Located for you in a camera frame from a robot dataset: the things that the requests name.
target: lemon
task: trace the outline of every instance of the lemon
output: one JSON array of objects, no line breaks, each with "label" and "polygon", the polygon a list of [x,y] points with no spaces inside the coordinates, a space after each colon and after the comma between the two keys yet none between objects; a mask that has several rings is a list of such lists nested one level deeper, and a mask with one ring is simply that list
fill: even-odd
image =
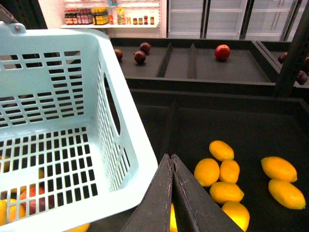
[{"label": "lemon", "polygon": [[64,232],[86,232],[90,227],[90,223],[84,224],[82,226],[75,227],[73,229]]},{"label": "lemon", "polygon": [[174,210],[174,204],[172,203],[170,207],[170,226],[169,226],[170,232],[177,232],[177,224],[176,224],[176,218],[175,218],[175,210]]},{"label": "lemon", "polygon": [[276,201],[289,209],[304,209],[306,206],[303,193],[287,181],[272,179],[268,190]]},{"label": "lemon", "polygon": [[0,226],[6,223],[6,201],[0,200]]},{"label": "lemon", "polygon": [[10,162],[9,162],[9,161],[5,162],[5,163],[4,163],[3,172],[4,172],[4,173],[7,172],[8,169],[9,169],[9,167],[10,167]]},{"label": "lemon", "polygon": [[235,160],[226,159],[220,165],[219,179],[235,184],[238,181],[240,168]]},{"label": "lemon", "polygon": [[209,145],[209,151],[219,161],[234,159],[233,149],[220,140],[211,142]]},{"label": "lemon", "polygon": [[194,177],[203,187],[209,187],[219,179],[220,168],[214,159],[206,158],[198,162]]},{"label": "lemon", "polygon": [[227,202],[222,210],[243,230],[249,226],[250,214],[247,208],[239,202]]},{"label": "lemon", "polygon": [[297,180],[295,167],[283,158],[270,156],[261,160],[265,174],[271,179],[294,182]]},{"label": "lemon", "polygon": [[[10,202],[11,203],[15,203],[16,200],[15,199],[10,199]],[[16,220],[16,210],[17,210],[17,205],[13,205],[13,206],[10,207],[10,210],[9,210],[9,222]],[[19,219],[21,219],[21,218],[23,218],[25,216],[26,216],[25,208],[20,204],[19,205]]]},{"label": "lemon", "polygon": [[218,204],[228,201],[240,202],[245,195],[238,185],[229,182],[216,182],[210,188],[212,199]]}]

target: shopping basket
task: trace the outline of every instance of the shopping basket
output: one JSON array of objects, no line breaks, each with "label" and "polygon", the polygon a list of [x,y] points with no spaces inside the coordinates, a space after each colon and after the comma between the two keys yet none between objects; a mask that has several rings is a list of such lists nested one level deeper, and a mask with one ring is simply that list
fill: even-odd
[{"label": "shopping basket", "polygon": [[0,231],[64,231],[138,205],[157,161],[108,37],[0,22],[0,39]]}]

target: display shelf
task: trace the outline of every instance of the display shelf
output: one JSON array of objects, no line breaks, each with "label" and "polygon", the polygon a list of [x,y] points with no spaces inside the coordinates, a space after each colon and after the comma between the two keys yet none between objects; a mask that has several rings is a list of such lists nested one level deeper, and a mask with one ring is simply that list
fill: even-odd
[{"label": "display shelf", "polygon": [[62,29],[78,29],[78,28],[157,28],[158,24],[148,24],[148,25],[133,25],[133,24],[125,24],[125,25],[118,25],[118,24],[105,24],[105,25],[61,25],[60,28]]},{"label": "display shelf", "polygon": [[236,8],[236,9],[222,9],[222,8],[210,8],[210,12],[223,12],[223,13],[242,13],[243,10]]},{"label": "display shelf", "polygon": [[202,9],[191,9],[191,10],[187,10],[187,9],[177,9],[177,10],[171,10],[171,13],[201,13],[203,12]]}]

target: bottle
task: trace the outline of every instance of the bottle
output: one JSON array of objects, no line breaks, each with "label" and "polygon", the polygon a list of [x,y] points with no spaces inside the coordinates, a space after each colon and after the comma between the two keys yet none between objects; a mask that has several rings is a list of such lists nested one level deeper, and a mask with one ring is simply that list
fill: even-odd
[{"label": "bottle", "polygon": [[113,25],[114,24],[114,17],[112,15],[112,12],[110,14],[110,24]]},{"label": "bottle", "polygon": [[91,10],[87,9],[88,24],[93,24]]},{"label": "bottle", "polygon": [[64,20],[66,22],[66,25],[69,24],[69,16],[68,16],[68,11],[64,11]]},{"label": "bottle", "polygon": [[73,25],[73,12],[68,10],[69,13],[69,25]]},{"label": "bottle", "polygon": [[103,25],[103,8],[99,8],[98,9],[97,24],[98,25]]},{"label": "bottle", "polygon": [[108,15],[106,8],[102,9],[102,20],[102,24],[107,24],[110,22],[110,16]]},{"label": "bottle", "polygon": [[77,9],[77,23],[82,24],[82,16],[79,9]]},{"label": "bottle", "polygon": [[97,24],[97,20],[96,20],[96,8],[92,9],[92,21],[93,21],[93,25]]},{"label": "bottle", "polygon": [[144,15],[144,24],[147,25],[148,24],[148,16]]},{"label": "bottle", "polygon": [[77,13],[76,13],[76,10],[72,10],[72,13],[73,13],[73,24],[74,25],[77,25],[78,24],[78,21],[77,21]]}]

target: store shelf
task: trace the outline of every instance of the store shelf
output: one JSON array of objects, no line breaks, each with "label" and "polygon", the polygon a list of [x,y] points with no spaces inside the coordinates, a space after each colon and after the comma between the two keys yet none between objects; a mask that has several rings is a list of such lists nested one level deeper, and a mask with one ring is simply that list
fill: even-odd
[{"label": "store shelf", "polygon": [[202,9],[191,9],[191,10],[187,10],[187,9],[177,9],[177,10],[171,10],[171,13],[202,13],[203,10]]},{"label": "store shelf", "polygon": [[156,28],[158,25],[148,24],[148,25],[133,25],[133,24],[125,24],[125,25],[118,25],[118,24],[105,24],[105,25],[62,25],[60,28],[62,29],[77,29],[77,28]]},{"label": "store shelf", "polygon": [[242,13],[242,9],[221,9],[221,8],[216,8],[212,9],[210,8],[210,12],[223,12],[223,13]]},{"label": "store shelf", "polygon": [[289,12],[290,11],[290,8],[289,9],[253,9],[252,12],[253,13],[279,13],[279,12]]}]

